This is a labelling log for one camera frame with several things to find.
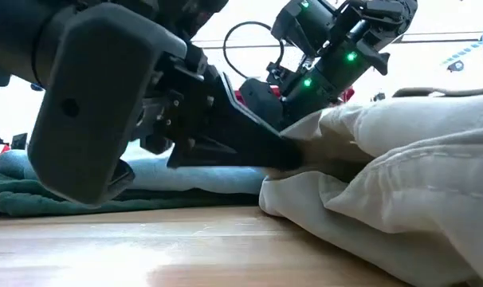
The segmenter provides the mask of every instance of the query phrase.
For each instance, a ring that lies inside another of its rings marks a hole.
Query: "wooden table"
[[[402,285],[255,207],[0,220],[0,287]]]

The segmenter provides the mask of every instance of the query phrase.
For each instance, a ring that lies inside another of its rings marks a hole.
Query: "green led light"
[[[355,52],[351,52],[346,56],[348,61],[354,61],[359,55]]]
[[[305,87],[310,87],[311,84],[312,84],[312,80],[311,79],[307,79],[307,80],[304,81],[304,86]]]

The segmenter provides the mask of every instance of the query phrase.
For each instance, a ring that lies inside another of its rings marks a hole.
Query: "white cloth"
[[[412,285],[481,282],[483,96],[348,103],[284,134],[307,166],[270,172],[262,210]]]

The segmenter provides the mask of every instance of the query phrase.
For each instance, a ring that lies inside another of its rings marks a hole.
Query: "black cable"
[[[242,26],[246,26],[246,25],[257,25],[257,26],[261,26],[263,28],[266,28],[268,31],[271,31],[272,30],[272,27],[270,27],[269,25],[266,25],[265,23],[262,23],[262,22],[257,22],[257,21],[247,21],[247,22],[242,22],[242,23],[239,23],[237,25],[235,25],[233,28],[231,28],[227,34],[226,34],[226,37],[224,38],[224,45],[222,45],[222,52],[224,53],[224,59],[226,59],[226,63],[229,65],[229,67],[231,67],[231,69],[236,72],[238,75],[244,77],[245,79],[248,78],[244,73],[240,72],[239,69],[237,69],[232,63],[231,61],[229,61],[229,58],[227,57],[227,40],[229,40],[229,37],[231,36],[231,34],[238,28],[242,27]],[[281,54],[279,55],[279,57],[277,58],[277,61],[275,62],[275,64],[278,66],[281,64],[282,62],[282,58],[284,58],[284,46],[285,46],[285,43],[284,41],[282,40],[279,40],[279,47],[281,48]]]

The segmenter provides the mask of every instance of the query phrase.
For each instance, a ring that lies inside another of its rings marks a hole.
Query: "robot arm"
[[[174,143],[168,163],[173,168],[292,170],[301,165],[295,143],[239,104],[227,76],[208,65],[202,50],[190,42],[226,0],[8,3],[0,2],[0,85],[14,74],[46,89],[28,153],[41,183],[56,194],[91,205],[118,195],[134,178],[120,156],[136,139],[155,154]],[[392,3],[406,6],[401,11],[410,9],[405,2]],[[332,16],[325,22],[330,32],[324,40],[330,39],[331,47],[355,49],[365,59],[362,68],[380,65],[374,49],[383,44],[371,35],[379,26],[355,29],[343,11],[329,10]],[[357,9],[350,13],[364,15]],[[314,27],[302,30],[313,39],[309,29]],[[303,46],[306,54],[310,46],[317,44]],[[318,55],[328,62],[340,48],[324,50]],[[335,84],[335,71],[345,63],[329,63],[336,66],[324,78],[333,77],[328,80]],[[349,81],[361,73],[350,74]]]

